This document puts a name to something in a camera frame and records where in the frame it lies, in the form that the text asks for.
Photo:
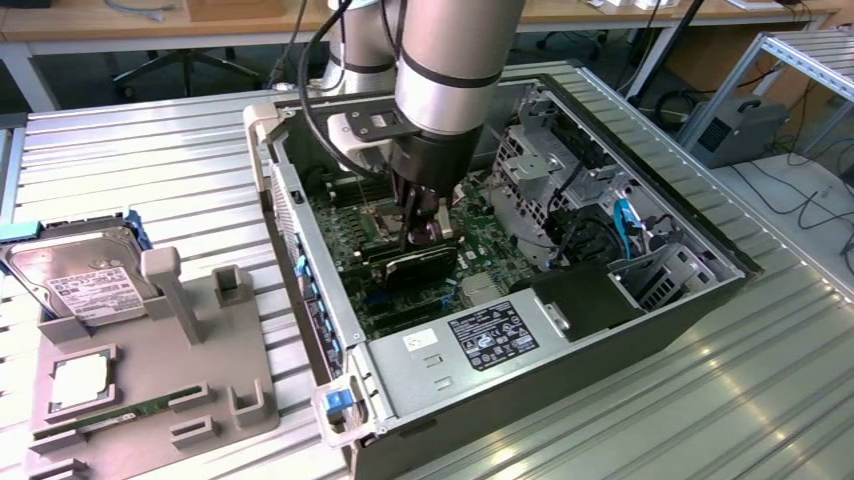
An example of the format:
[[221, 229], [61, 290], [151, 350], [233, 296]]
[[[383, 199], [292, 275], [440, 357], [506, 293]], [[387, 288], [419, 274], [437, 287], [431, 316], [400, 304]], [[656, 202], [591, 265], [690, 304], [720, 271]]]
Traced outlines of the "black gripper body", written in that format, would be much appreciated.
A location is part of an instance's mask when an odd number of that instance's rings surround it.
[[421, 186], [449, 194], [468, 172], [483, 127], [455, 135], [419, 132], [392, 141], [389, 166], [396, 194]]

